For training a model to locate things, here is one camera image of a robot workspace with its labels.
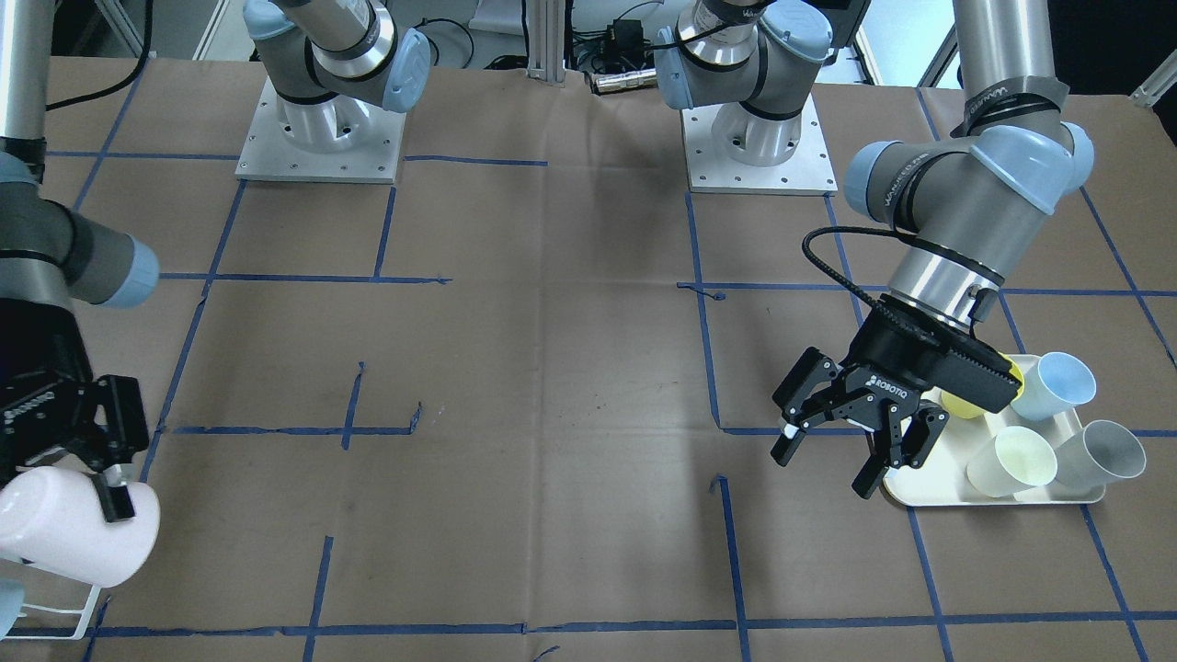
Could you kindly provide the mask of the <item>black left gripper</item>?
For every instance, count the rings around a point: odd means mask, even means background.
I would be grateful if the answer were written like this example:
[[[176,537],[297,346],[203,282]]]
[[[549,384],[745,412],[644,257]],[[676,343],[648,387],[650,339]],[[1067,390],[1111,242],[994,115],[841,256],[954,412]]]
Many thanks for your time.
[[[984,342],[899,299],[878,299],[851,340],[844,372],[819,347],[807,347],[774,390],[772,400],[782,410],[782,436],[771,450],[778,465],[789,464],[811,428],[847,419],[867,402],[869,384],[882,404],[882,423],[870,433],[871,455],[851,482],[860,498],[869,499],[882,485],[887,469],[920,468],[939,438],[949,415],[937,404],[920,404],[918,395],[939,388],[988,412],[999,412],[1022,388],[1011,372],[1011,360]]]

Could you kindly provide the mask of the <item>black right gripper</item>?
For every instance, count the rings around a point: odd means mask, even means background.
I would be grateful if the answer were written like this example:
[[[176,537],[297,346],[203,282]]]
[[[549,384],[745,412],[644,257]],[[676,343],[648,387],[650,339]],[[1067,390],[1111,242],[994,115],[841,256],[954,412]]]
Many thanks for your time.
[[[93,470],[107,523],[134,519],[129,494],[135,454],[149,432],[142,390],[132,377],[92,372],[69,310],[41,302],[1,302],[1,481],[59,455]]]

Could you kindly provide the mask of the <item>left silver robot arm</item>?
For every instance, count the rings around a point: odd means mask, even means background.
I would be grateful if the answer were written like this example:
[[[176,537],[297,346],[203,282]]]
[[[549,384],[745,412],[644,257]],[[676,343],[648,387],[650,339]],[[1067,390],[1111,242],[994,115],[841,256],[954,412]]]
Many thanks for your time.
[[[1016,397],[1010,363],[975,335],[1000,286],[1064,197],[1093,168],[1084,130],[1063,121],[1046,1],[955,1],[962,121],[933,143],[870,143],[842,180],[871,234],[907,244],[886,292],[870,296],[803,254],[870,309],[842,360],[807,347],[772,399],[792,461],[811,428],[865,428],[870,456],[852,482],[862,498],[887,470],[920,468],[947,423],[924,393],[939,389],[998,412]],[[656,37],[669,108],[733,104],[757,130],[799,121],[827,59],[827,18],[804,1],[694,1]]]

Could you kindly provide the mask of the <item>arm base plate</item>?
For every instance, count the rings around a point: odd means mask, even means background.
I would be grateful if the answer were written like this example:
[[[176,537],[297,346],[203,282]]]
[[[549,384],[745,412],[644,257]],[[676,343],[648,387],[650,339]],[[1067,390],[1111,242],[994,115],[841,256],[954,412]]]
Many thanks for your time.
[[[238,159],[242,180],[392,185],[406,114],[335,97],[318,105],[282,99],[266,80]]]
[[[680,115],[690,192],[824,196],[838,188],[812,97],[783,121],[752,115],[738,102]]]

